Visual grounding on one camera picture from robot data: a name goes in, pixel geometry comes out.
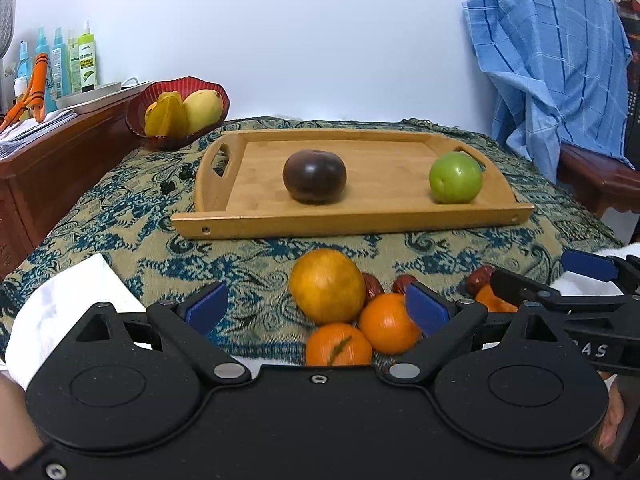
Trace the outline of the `left hand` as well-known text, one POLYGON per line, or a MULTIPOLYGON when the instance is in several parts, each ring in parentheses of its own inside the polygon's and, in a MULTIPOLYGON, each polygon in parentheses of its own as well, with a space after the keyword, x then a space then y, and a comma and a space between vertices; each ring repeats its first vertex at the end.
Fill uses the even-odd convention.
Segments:
POLYGON ((24 390, 6 375, 0 382, 0 457, 9 470, 21 466, 42 448, 26 411, 24 390))

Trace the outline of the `right hand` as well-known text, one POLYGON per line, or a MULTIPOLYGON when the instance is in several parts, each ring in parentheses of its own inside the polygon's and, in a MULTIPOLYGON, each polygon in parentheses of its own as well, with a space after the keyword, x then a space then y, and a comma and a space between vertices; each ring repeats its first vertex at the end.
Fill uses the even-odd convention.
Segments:
POLYGON ((598 445, 602 450, 610 448, 617 437, 617 430, 625 415, 625 404, 617 385, 617 376, 611 373, 600 373, 608 387, 608 411, 600 430, 598 445))

